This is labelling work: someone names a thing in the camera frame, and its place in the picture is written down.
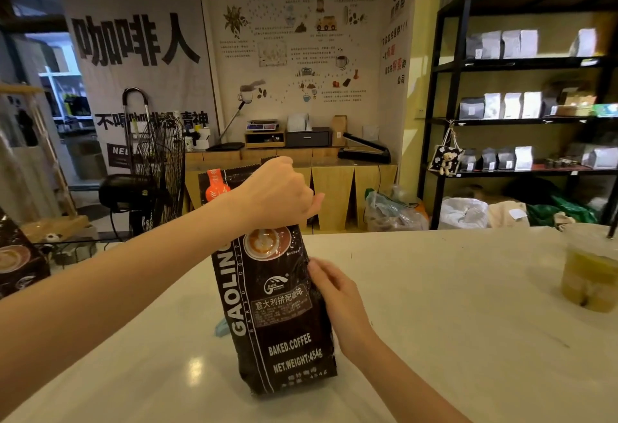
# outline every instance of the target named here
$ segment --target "white countertop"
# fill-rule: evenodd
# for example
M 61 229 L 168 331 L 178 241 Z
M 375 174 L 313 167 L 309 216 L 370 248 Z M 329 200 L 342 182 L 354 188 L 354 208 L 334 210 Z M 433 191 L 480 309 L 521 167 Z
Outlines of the white countertop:
M 305 236 L 356 280 L 375 329 L 475 423 L 615 423 L 618 314 L 560 295 L 551 228 Z M 210 259 L 6 423 L 390 422 L 337 350 L 339 376 L 252 398 Z

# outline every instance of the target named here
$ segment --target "iced drink cup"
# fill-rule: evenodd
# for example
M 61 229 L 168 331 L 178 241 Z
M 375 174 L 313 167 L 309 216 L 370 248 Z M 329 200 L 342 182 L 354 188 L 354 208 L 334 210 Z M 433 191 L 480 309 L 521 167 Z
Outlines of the iced drink cup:
M 608 231 L 608 226 L 588 223 L 564 230 L 568 244 L 562 294 L 597 312 L 609 312 L 618 303 L 618 238 L 607 239 Z

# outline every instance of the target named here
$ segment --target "hanging tote bag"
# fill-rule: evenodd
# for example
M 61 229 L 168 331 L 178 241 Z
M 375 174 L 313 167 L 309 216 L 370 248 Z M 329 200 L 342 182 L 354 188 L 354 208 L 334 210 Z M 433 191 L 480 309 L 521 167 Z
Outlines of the hanging tote bag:
M 444 134 L 441 145 L 436 145 L 436 151 L 429 162 L 429 170 L 439 173 L 441 176 L 452 177 L 457 174 L 459 162 L 463 150 L 457 144 L 457 136 L 453 130 L 453 124 Z

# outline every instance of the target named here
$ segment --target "black shelving unit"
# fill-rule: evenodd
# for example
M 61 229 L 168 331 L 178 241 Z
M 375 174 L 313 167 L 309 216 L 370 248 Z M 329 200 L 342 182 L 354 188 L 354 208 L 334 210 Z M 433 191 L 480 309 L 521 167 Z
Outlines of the black shelving unit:
M 452 0 L 440 9 L 437 14 L 436 30 L 433 41 L 433 55 L 431 58 L 431 74 L 429 76 L 429 90 L 427 98 L 425 131 L 423 135 L 423 149 L 421 152 L 421 171 L 418 180 L 417 195 L 419 199 L 425 194 L 425 180 L 428 174 L 429 145 L 431 128 L 433 125 L 444 126 L 446 132 L 449 121 L 455 121 L 455 126 L 495 126 L 495 125 L 525 125 L 525 124 L 567 124 L 587 123 L 600 121 L 596 117 L 545 117 L 539 119 L 500 119 L 500 120 L 456 120 L 457 96 L 462 73 L 480 71 L 511 71 L 534 69 L 574 69 L 600 68 L 596 87 L 597 102 L 603 103 L 609 90 L 612 73 L 618 58 L 618 29 L 614 31 L 609 47 L 609 53 L 603 57 L 556 57 L 556 58 L 525 58 L 507 60 L 468 60 L 465 57 L 465 42 L 468 32 L 468 22 L 471 16 L 515 15 L 515 14 L 546 14 L 546 13 L 583 13 L 593 11 L 618 11 L 618 0 Z M 455 54 L 452 62 L 439 64 L 444 32 L 444 21 L 448 17 L 457 17 L 457 39 Z M 437 77 L 440 73 L 451 73 L 451 83 L 448 91 L 448 101 L 445 118 L 434 118 L 433 109 L 436 95 Z M 444 185 L 447 179 L 455 177 L 437 177 L 433 218 L 430 229 L 435 230 L 439 223 Z M 579 169 L 544 169 L 532 171 L 471 171 L 459 173 L 456 177 L 508 177 L 522 174 L 538 176 L 566 176 L 569 177 L 568 187 L 576 185 L 580 176 L 618 175 L 618 169 L 592 170 Z M 614 213 L 618 204 L 618 177 L 610 194 L 607 206 L 601 215 L 601 223 L 608 224 L 609 217 Z

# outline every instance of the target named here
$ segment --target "digital scale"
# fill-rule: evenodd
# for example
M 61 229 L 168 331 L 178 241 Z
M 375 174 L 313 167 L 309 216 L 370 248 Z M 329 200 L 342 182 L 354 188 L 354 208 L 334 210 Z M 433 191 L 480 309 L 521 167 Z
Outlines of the digital scale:
M 254 132 L 272 132 L 279 128 L 277 119 L 260 119 L 247 121 L 247 130 Z

